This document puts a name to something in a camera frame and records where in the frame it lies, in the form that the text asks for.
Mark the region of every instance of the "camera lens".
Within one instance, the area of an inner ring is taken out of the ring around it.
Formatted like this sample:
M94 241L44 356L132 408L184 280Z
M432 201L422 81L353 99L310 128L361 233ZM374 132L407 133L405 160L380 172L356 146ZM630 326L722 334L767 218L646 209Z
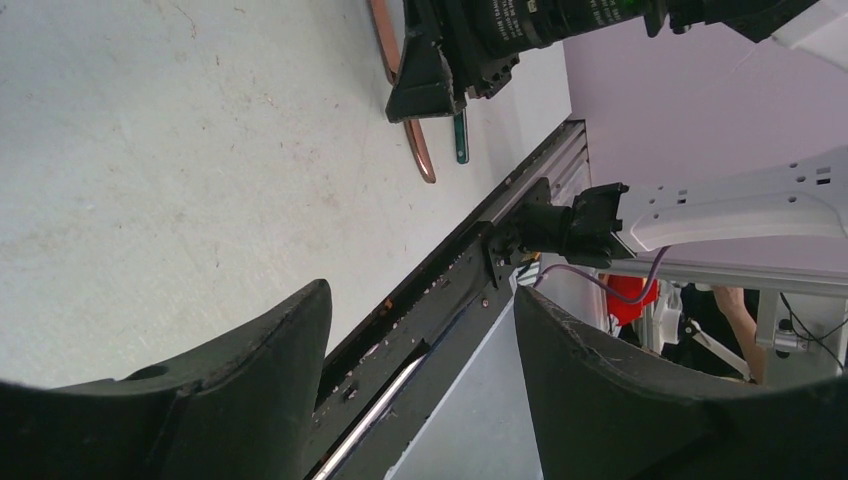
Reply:
M475 30L505 57L642 16L651 0L478 0Z

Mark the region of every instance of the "white table surface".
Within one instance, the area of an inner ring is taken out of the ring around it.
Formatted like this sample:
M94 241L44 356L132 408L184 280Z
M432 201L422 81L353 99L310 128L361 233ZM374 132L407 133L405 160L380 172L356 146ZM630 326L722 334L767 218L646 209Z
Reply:
M469 165L424 122L426 185L365 1L4 3L5 380L120 378L318 277L332 348L571 111L561 46L523 55Z

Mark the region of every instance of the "white mount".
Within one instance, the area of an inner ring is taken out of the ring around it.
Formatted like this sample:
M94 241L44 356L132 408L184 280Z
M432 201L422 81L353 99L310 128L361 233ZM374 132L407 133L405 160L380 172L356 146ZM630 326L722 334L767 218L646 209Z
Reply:
M618 238L634 253L769 236L848 237L848 147L688 186L631 187Z

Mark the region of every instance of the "purple cable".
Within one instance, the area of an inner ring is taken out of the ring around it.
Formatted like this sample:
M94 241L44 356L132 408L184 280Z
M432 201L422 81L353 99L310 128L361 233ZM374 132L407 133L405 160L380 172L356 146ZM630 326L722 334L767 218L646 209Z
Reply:
M671 248L671 247L663 247L663 248L660 249L659 253L657 253L657 256L654 258L654 263L653 263L653 265L651 265L651 271L648 272L648 281L645 282L645 288L642 289L642 293L640 293L639 296L636 297L636 298L627 298L624 295L622 295L622 294L616 292L615 290L613 290L612 288L610 288L608 285L604 285L604 283L602 281L598 280L597 278L593 277L592 275L589 275L588 273L584 272L583 270L580 270L579 268L572 267L571 265L562 265L562 264L551 265L550 267L546 268L542 272L542 274L539 275L539 278L536 279L536 283L533 284L533 288L539 288L539 285L542 284L542 281L545 280L548 277L548 273L550 273L551 271L553 271L553 270L568 270L569 272L576 273L577 275L580 275L581 277L585 278L586 280L589 280L590 282L594 283L595 285L601 287L602 289L604 289L605 292L607 292L608 294L612 295L613 297L621 300L622 302L624 302L628 305L638 305L638 304L642 303L643 300L645 300L645 297L647 297L648 293L651 291L651 284L654 283L654 280L656 280L657 270L659 270L660 264L662 263L662 259L663 259L663 257L665 257L665 254L666 254L666 252L668 252L669 248Z

